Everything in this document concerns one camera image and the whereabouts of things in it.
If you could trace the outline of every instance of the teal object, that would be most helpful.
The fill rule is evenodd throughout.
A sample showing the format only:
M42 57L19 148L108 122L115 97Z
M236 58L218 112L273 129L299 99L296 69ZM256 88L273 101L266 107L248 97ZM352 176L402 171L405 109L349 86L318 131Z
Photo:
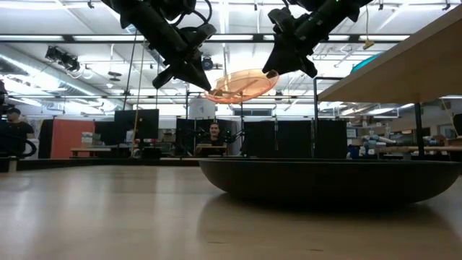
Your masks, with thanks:
M354 66L353 69L351 70L350 74L355 72L356 70L358 69L361 69L362 67L364 67L366 64L370 63L371 61L375 60L375 58L379 57L380 55L382 55L381 53L379 54L375 54L374 56L372 57L369 57L369 58L366 58L364 61L361 61L358 63L358 65Z

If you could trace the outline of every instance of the red wall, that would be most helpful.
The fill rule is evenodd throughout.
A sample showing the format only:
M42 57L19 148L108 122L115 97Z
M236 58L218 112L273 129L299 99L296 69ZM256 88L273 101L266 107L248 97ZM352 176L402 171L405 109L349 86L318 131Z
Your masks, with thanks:
M51 159L69 159L72 156L71 148L82 146L82 132L85 131L95 133L95 123L55 119L51 140Z

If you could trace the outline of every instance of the person in dark clothing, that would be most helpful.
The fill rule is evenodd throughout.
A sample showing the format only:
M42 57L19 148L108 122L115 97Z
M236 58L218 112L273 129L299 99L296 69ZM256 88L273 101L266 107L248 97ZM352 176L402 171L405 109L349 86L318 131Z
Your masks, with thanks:
M225 143L223 137L219 134L219 124L216 122L211 123L209 133L210 136L206 137L204 140L202 140L201 144L198 145L199 156L207 157L209 155L223 155L223 153L226 152L226 149L224 148L205 148L207 144L212 147L222 147Z
M0 125L0 150L11 154L22 154L26 149L24 139L33 139L34 129L25 122L19 120L21 111L17 108L11 108L6 112L7 123Z

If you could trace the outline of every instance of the ceiling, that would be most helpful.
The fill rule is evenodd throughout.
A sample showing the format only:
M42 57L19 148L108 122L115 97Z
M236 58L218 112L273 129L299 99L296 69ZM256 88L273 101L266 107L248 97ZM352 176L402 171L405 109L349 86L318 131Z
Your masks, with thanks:
M282 8L284 5L280 0L222 0L211 1L213 15L210 21L219 33L272 33L272 27L267 15L274 8ZM460 4L460 1L449 1L451 9ZM121 29L118 15L100 1L92 1L94 9L87 6L87 1L82 0L6 0L0 2L0 17L2 26L0 35L5 34L128 34L133 33L134 29ZM410 35L417 30L428 25L433 20L447 11L443 11L445 1L421 0L384 0L384 8L379 10L379 1L373 1L368 8L363 7L359 20L353 23L349 19L344 20L332 33L337 34L386 34ZM204 16L208 15L207 5L203 0L197 0L196 9ZM305 10L298 6L290 7L295 17L305 13ZM179 27L197 26L201 20L195 15L184 18ZM69 44L69 43L5 43L5 48L0 48L1 56L10 56L10 51L15 53L14 57L32 58L34 68L42 68L41 73L48 73L58 81L73 82L65 84L64 89L67 95L120 95L127 88L131 94L136 95L138 88L141 88L140 95L185 95L186 88L190 91L200 91L201 89L184 82L174 80L166 84L157 92L152 86L152 80L156 77L157 71L162 71L158 67L154 58L146 51L142 44L119 43L119 44ZM318 69L318 76L324 77L345 77L348 75L355 64L363 61L375 54L387 51L395 44L375 44L373 47L364 51L362 44L359 43L321 43L315 49L314 55L310 59ZM49 65L45 58L45 52L49 46L58 46L61 50L72 55L78 56L82 69L77 73L67 73L58 64ZM201 51L205 56L210 56L212 61L217 64L226 64L227 73L237 72L243 69L262 68L271 53L271 43L205 43ZM133 54L133 66L130 71L130 60ZM120 82L111 82L108 72L118 72ZM208 71L207 77L213 83L216 79L224 75L223 69ZM318 92L331 86L335 81L323 80L318 83ZM15 94L28 94L24 88L16 88ZM282 75L276 87L269 92L273 95L277 90L281 90L283 95L313 95L313 79L301 72L293 72ZM47 91L42 85L36 86L34 91L44 95L56 95L56 92ZM41 99L33 99L39 104L44 102ZM75 101L81 106L88 105L85 102ZM140 103L153 104L153 99L141 99ZM159 98L159 104L180 105L186 99ZM252 100L251 103L274 103L272 99ZM133 105L136 99L129 99L128 104ZM312 100L304 99L298 105L290 106L294 114L298 114L297 109L305 109L300 105L311 105ZM105 103L110 107L105 107L108 111L114 107L121 107L121 101L110 101Z

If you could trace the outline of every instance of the man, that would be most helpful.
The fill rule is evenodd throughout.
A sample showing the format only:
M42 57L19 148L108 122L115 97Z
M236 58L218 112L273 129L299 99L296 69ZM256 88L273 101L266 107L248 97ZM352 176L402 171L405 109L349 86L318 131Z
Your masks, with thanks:
M199 156L207 157L209 155L223 155L226 152L225 141L220 136L219 124L214 122L210 124L209 128L210 137L198 144L197 150Z
M35 138L34 129L28 123L20 121L20 116L21 111L17 108L10 108L6 112L8 122L0 126L1 150L6 150L8 153L14 151L15 154L22 154L26 149L26 144L22 139Z

